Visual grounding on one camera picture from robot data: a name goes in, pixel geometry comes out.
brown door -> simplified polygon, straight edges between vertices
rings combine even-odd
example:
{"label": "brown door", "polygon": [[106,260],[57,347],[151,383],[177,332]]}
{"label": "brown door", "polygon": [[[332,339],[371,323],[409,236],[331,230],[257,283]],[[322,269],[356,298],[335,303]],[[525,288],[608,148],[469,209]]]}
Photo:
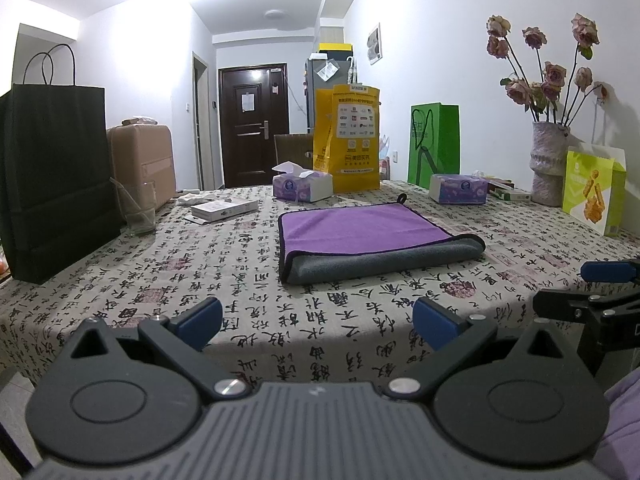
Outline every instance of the brown door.
{"label": "brown door", "polygon": [[287,65],[221,69],[220,125],[225,187],[270,184],[273,136],[289,133]]}

glass cup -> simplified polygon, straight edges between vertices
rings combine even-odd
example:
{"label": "glass cup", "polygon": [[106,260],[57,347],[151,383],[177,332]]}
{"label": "glass cup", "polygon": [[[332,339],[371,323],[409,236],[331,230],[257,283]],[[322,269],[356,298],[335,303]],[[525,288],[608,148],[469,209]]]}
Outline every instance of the glass cup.
{"label": "glass cup", "polygon": [[118,187],[120,211],[132,234],[143,235],[156,230],[156,183]]}

door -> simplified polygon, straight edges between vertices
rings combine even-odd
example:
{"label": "door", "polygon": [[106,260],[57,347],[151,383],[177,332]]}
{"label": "door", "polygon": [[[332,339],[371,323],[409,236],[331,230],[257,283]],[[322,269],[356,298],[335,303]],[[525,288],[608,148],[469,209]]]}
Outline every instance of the door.
{"label": "door", "polygon": [[287,65],[220,69],[225,187],[271,184],[274,135],[289,133]]}
{"label": "door", "polygon": [[203,190],[217,189],[215,171],[216,165],[220,164],[220,156],[214,156],[209,106],[211,106],[209,102],[209,67],[194,54],[193,126],[196,163],[198,165],[198,186]]}

table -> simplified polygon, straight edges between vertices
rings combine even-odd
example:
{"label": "table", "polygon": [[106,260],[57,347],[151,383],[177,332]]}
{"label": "table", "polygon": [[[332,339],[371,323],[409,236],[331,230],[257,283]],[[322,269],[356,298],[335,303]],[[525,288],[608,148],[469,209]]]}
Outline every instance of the table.
{"label": "table", "polygon": [[[278,282],[280,214],[394,202],[402,192],[408,206],[452,234],[479,234],[485,254],[359,280]],[[199,226],[184,219],[188,208],[168,206],[153,235],[122,234],[41,286],[8,280],[0,288],[0,363],[37,381],[85,317],[133,326],[151,314],[177,315],[215,295],[225,319],[205,352],[247,382],[380,384],[430,353],[412,329],[416,298],[427,296],[459,316],[479,312],[501,326],[524,327],[533,318],[531,300],[539,288],[619,292],[630,285],[584,283],[581,264],[640,252],[636,236],[600,237],[559,209],[494,198],[484,206],[444,206],[405,182],[383,182],[380,190],[313,205],[276,200],[270,186],[224,190],[220,196],[259,199],[260,209]],[[559,325],[565,333],[579,328]]]}

green paper bag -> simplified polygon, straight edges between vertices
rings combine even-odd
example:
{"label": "green paper bag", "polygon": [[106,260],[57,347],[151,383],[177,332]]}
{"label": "green paper bag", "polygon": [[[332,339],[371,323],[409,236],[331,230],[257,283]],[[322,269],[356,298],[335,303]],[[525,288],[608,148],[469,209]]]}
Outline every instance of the green paper bag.
{"label": "green paper bag", "polygon": [[460,174],[458,105],[412,106],[407,180],[429,189],[431,175],[437,173]]}

